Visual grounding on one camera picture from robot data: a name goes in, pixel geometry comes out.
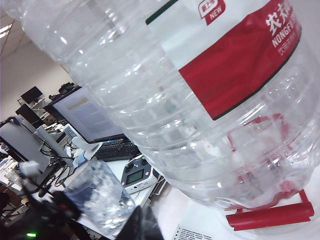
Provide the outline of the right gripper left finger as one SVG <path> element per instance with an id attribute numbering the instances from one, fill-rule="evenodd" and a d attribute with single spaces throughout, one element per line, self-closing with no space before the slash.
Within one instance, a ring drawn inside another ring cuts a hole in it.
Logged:
<path id="1" fill-rule="evenodd" d="M 122 240 L 146 240 L 145 229 L 146 209 L 136 208 L 123 229 L 121 230 Z"/>

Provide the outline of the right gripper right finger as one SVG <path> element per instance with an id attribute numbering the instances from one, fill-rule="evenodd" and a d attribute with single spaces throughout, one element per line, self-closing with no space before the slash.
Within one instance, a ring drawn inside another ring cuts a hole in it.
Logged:
<path id="1" fill-rule="evenodd" d="M 150 206 L 146 208 L 146 239 L 163 240 L 160 227 Z"/>

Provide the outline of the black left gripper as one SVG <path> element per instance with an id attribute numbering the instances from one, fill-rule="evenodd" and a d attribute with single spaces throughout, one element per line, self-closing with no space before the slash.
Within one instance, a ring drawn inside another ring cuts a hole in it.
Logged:
<path id="1" fill-rule="evenodd" d="M 50 199 L 50 217 L 55 218 L 56 222 L 77 221 L 81 217 L 82 211 L 63 191 L 54 191 Z"/>

